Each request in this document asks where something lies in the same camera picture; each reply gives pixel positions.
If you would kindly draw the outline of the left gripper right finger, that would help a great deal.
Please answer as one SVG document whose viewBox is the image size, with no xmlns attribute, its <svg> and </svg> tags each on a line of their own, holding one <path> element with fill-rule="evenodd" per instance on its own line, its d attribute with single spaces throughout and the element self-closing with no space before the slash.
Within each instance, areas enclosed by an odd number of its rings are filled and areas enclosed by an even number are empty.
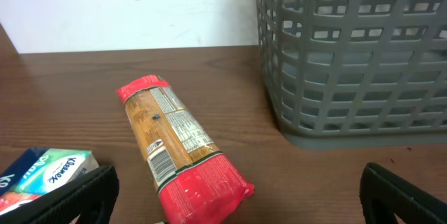
<svg viewBox="0 0 447 224">
<path fill-rule="evenodd" d="M 376 163 L 362 172 L 360 201 L 366 224 L 446 224 L 445 202 Z"/>
</svg>

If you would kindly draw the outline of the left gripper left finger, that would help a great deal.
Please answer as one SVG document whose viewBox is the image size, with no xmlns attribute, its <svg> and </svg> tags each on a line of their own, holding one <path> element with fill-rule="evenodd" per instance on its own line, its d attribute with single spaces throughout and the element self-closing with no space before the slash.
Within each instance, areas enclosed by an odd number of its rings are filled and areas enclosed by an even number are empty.
<svg viewBox="0 0 447 224">
<path fill-rule="evenodd" d="M 1 215 L 4 224 L 108 224 L 119 195 L 114 166 L 102 165 L 44 196 Z"/>
</svg>

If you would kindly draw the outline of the Kleenex tissue multipack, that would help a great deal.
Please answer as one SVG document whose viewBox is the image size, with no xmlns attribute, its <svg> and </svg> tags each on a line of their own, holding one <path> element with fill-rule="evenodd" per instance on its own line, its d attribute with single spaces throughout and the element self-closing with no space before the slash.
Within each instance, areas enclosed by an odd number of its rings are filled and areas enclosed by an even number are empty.
<svg viewBox="0 0 447 224">
<path fill-rule="evenodd" d="M 1 214 L 98 168 L 91 151 L 33 147 L 1 173 Z"/>
</svg>

